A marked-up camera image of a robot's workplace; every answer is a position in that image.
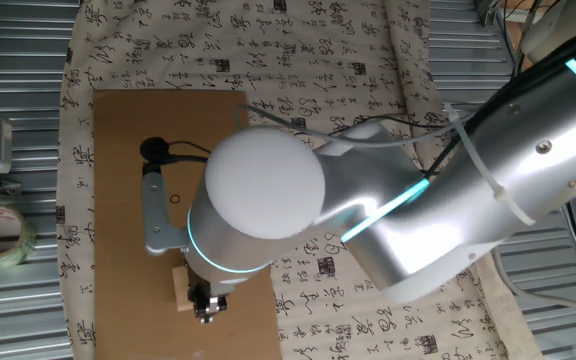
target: calligraphy print fabric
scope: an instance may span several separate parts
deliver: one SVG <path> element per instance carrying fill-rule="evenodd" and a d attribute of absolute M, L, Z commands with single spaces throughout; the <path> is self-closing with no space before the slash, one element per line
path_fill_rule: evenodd
<path fill-rule="evenodd" d="M 82 4 L 61 90 L 57 190 L 59 276 L 75 358 L 93 359 L 96 343 L 95 90 L 245 91 L 250 105 L 289 119 L 295 130 L 341 131 L 380 114 L 443 124 L 427 63 L 428 18 L 428 0 Z M 267 121 L 253 114 L 250 123 Z M 398 139 L 425 133 L 384 125 Z M 446 141 L 405 150 L 427 167 Z M 272 268 L 285 359 L 504 358 L 469 277 L 422 302 L 393 305 L 328 237 L 311 240 L 316 252 L 295 251 Z"/>

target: screw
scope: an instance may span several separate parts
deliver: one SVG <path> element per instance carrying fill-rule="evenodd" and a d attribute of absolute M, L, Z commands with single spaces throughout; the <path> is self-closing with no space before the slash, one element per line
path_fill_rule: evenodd
<path fill-rule="evenodd" d="M 508 115 L 517 115 L 519 114 L 519 104 L 510 104 L 508 105 L 508 110 L 506 111 Z"/>
<path fill-rule="evenodd" d="M 537 146 L 535 147 L 537 153 L 542 155 L 549 153 L 551 149 L 552 149 L 552 143 L 548 140 L 542 140 L 538 142 Z"/>
<path fill-rule="evenodd" d="M 576 180 L 571 180 L 568 182 L 568 188 L 571 190 L 576 190 Z"/>

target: tape roll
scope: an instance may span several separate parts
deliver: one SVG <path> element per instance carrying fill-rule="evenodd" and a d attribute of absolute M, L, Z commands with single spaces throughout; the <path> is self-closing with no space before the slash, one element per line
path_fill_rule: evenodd
<path fill-rule="evenodd" d="M 0 205 L 0 239 L 17 238 L 14 244 L 0 251 L 0 267 L 15 266 L 35 248 L 37 233 L 13 207 Z"/>

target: brown cardboard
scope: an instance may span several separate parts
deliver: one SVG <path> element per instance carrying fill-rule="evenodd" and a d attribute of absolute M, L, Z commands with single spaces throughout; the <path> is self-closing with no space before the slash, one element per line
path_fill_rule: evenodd
<path fill-rule="evenodd" d="M 177 312 L 172 269 L 181 253 L 146 253 L 141 217 L 141 142 L 152 136 L 213 149 L 236 131 L 242 92 L 98 91 L 95 93 L 96 358 L 129 360 L 281 359 L 269 271 L 237 286 L 211 324 Z M 204 155 L 185 145 L 171 153 Z M 185 225 L 203 169 L 163 167 L 173 225 Z"/>

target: metal grating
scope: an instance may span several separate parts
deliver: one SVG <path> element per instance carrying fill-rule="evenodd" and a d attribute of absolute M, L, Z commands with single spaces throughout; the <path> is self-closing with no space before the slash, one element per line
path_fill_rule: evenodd
<path fill-rule="evenodd" d="M 0 359 L 69 359 L 55 238 L 59 89 L 77 0 L 0 0 L 0 113 L 14 121 L 15 206 L 38 230 L 28 261 L 0 269 Z M 509 79 L 500 27 L 484 28 L 472 0 L 431 0 L 430 64 L 443 99 L 476 110 Z M 501 247 L 530 291 L 576 300 L 576 243 L 561 211 Z M 576 312 L 518 302 L 549 360 L 576 359 Z"/>
<path fill-rule="evenodd" d="M 14 205 L 38 232 L 36 250 L 0 269 L 0 359 L 70 359 L 57 266 L 55 191 L 59 91 L 76 0 L 0 0 L 0 114 L 13 120 Z"/>

